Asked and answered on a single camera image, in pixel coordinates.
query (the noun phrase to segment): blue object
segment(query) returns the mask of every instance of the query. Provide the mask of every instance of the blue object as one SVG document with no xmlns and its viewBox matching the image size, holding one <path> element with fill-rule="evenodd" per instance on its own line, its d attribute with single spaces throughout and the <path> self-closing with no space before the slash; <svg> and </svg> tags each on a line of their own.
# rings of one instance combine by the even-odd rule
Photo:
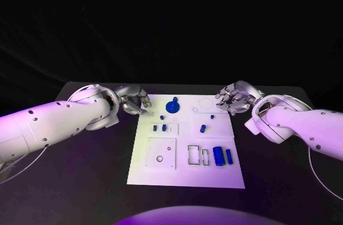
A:
<svg viewBox="0 0 343 225">
<path fill-rule="evenodd" d="M 177 103 L 177 97 L 173 98 L 173 101 L 167 102 L 166 110 L 169 113 L 176 113 L 180 109 L 180 104 Z"/>
<path fill-rule="evenodd" d="M 202 125 L 200 132 L 205 133 L 206 125 Z"/>
<path fill-rule="evenodd" d="M 215 162 L 216 166 L 225 165 L 225 159 L 223 159 L 223 149 L 222 147 L 213 147 L 213 156 L 215 156 Z"/>
<path fill-rule="evenodd" d="M 226 149 L 226 157 L 228 157 L 228 163 L 229 163 L 229 165 L 232 165 L 233 161 L 232 161 L 232 156 L 231 156 L 231 149 Z"/>
</svg>

